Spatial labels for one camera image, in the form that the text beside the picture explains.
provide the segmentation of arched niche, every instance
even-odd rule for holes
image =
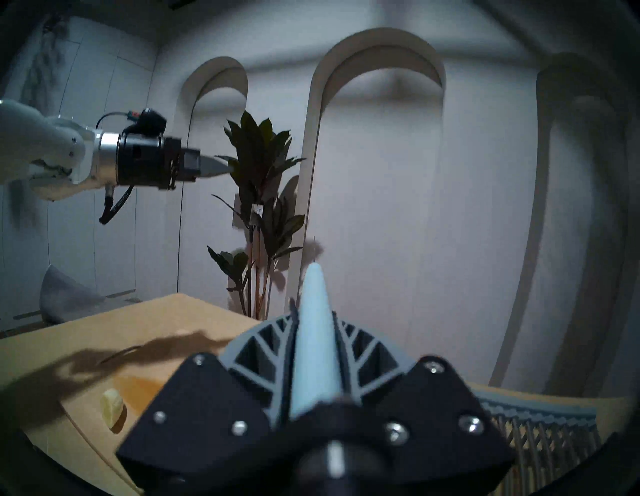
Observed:
[[[624,91],[589,61],[538,75],[529,237],[490,385],[581,396],[619,295],[628,214]]]
[[[233,68],[240,69],[241,72],[228,72],[226,76],[223,75],[225,71]],[[191,73],[180,89],[178,100],[175,104],[171,129],[171,133],[174,136],[188,136],[193,108],[200,98],[217,87],[217,84],[221,84],[216,82],[221,81],[218,76],[223,76],[222,81],[224,81],[224,77],[227,79],[231,77],[232,80],[229,83],[222,84],[234,85],[233,87],[246,98],[248,81],[246,72],[240,62],[231,57],[216,57],[207,60]]]
[[[376,52],[385,51],[393,56],[393,62],[387,57],[376,60]],[[393,28],[376,28],[361,31],[345,38],[334,46],[318,64],[311,81],[307,120],[302,143],[302,156],[306,158],[300,166],[296,214],[305,215],[304,227],[294,234],[291,246],[302,246],[307,231],[307,218],[311,196],[316,148],[322,113],[331,98],[354,77],[371,70],[385,67],[410,68],[436,81],[444,91],[446,78],[444,64],[434,48],[423,39]],[[289,276],[287,278],[286,301],[298,298],[302,252],[291,254]]]
[[[246,72],[238,62],[223,58],[207,62],[191,77],[195,74],[196,82],[185,83],[179,100],[180,118],[189,109],[188,127],[182,132],[188,137],[186,145],[207,156],[234,155],[223,127],[227,120],[239,122],[242,116],[248,89]],[[226,289],[228,278],[211,260],[207,246],[217,252],[244,248],[244,231],[234,226],[233,213],[212,196],[232,203],[236,190],[228,175],[182,185],[177,274],[178,291],[234,310]]]

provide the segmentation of wooden table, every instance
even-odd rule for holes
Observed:
[[[129,346],[198,330],[208,339],[225,342],[255,324],[248,317],[173,294],[0,340],[0,443],[7,432],[20,427],[51,458],[94,486],[113,495],[136,495],[76,430],[60,399],[103,380],[104,375],[82,371]],[[603,438],[624,425],[633,406],[626,398],[550,398],[498,391],[540,401],[594,406]],[[0,460],[3,478],[10,476],[7,466]]]

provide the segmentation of bolt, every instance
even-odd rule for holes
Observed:
[[[156,424],[164,424],[166,420],[166,413],[165,412],[155,412],[154,413],[154,422]]]
[[[409,431],[398,422],[388,422],[385,424],[387,439],[391,446],[402,446],[409,439]]]
[[[440,362],[424,362],[424,368],[432,374],[442,374],[444,372],[444,365]]]
[[[248,426],[246,422],[243,420],[236,420],[233,425],[231,425],[231,433],[234,436],[244,436],[246,433]]]
[[[479,436],[484,432],[484,424],[475,415],[460,415],[458,427],[464,432]]]

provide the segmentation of white cabinet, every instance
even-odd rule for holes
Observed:
[[[90,127],[105,112],[144,109],[157,48],[86,19],[71,18],[69,28],[69,37],[56,41],[56,56],[44,73],[37,65],[45,46],[42,28],[34,30],[14,61],[3,96]],[[38,79],[38,74],[49,75]],[[101,127],[118,132],[128,124],[109,117]],[[124,191],[116,189],[116,201]],[[136,193],[107,226],[98,222],[102,189],[44,202],[25,182],[14,182],[4,187],[0,202],[0,328],[29,323],[14,317],[37,312],[49,263],[104,295],[135,290]]]

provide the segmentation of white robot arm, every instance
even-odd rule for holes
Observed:
[[[0,184],[28,179],[45,200],[61,200],[86,189],[155,186],[225,174],[230,168],[199,150],[164,137],[166,120],[145,109],[122,133],[104,132],[36,109],[0,100]]]

